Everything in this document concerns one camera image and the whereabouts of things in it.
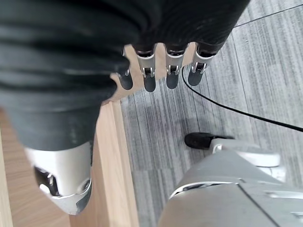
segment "black cable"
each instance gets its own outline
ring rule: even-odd
[[[289,129],[293,129],[293,130],[296,130],[296,131],[301,131],[303,132],[303,128],[300,128],[300,127],[297,127],[297,126],[294,126],[294,125],[291,125],[291,124],[286,124],[286,123],[283,123],[283,122],[277,122],[277,121],[274,121],[274,120],[271,120],[271,119],[267,119],[267,118],[264,118],[264,117],[260,117],[260,116],[256,116],[256,115],[253,115],[253,114],[250,114],[250,113],[247,113],[247,112],[243,112],[241,110],[237,110],[237,109],[234,109],[234,108],[231,108],[231,107],[228,107],[228,106],[225,106],[225,105],[222,105],[204,95],[202,95],[201,93],[197,92],[196,90],[194,90],[193,88],[191,88],[188,83],[185,81],[184,79],[184,73],[183,73],[183,70],[184,70],[184,67],[182,69],[182,78],[183,78],[183,81],[185,83],[185,85],[190,89],[192,90],[194,93],[196,93],[197,95],[199,95],[200,97],[206,99],[207,101],[213,103],[213,104],[216,104],[218,105],[219,107],[223,107],[225,109],[228,109],[228,110],[231,110],[231,111],[234,111],[236,113],[239,113],[239,114],[242,114],[242,115],[245,115],[245,116],[248,116],[248,117],[252,117],[252,118],[255,118],[255,119],[258,119],[258,120],[261,120],[261,121],[265,121],[265,122],[268,122],[268,123],[272,123],[272,124],[276,124],[276,125],[280,125],[280,126],[283,126],[283,127],[286,127],[286,128],[289,128]]]

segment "robotic hand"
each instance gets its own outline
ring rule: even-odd
[[[133,85],[132,44],[145,89],[155,89],[155,46],[166,47],[167,85],[178,84],[188,43],[197,85],[249,0],[16,0],[0,7],[0,105],[8,113],[39,188],[68,214],[91,193],[92,144],[101,102],[117,72]]]

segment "wooden baseboard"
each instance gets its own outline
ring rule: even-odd
[[[93,191],[71,227],[139,227],[120,102],[101,108],[96,128]]]
[[[1,141],[0,131],[0,227],[13,227]]]

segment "gray carpet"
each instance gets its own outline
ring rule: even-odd
[[[218,102],[303,127],[302,0],[253,0],[214,58],[199,92]],[[156,227],[183,173],[207,152],[189,149],[187,133],[205,131],[255,142],[282,155],[288,182],[303,187],[303,133],[224,110],[157,82],[121,100],[141,227]]]

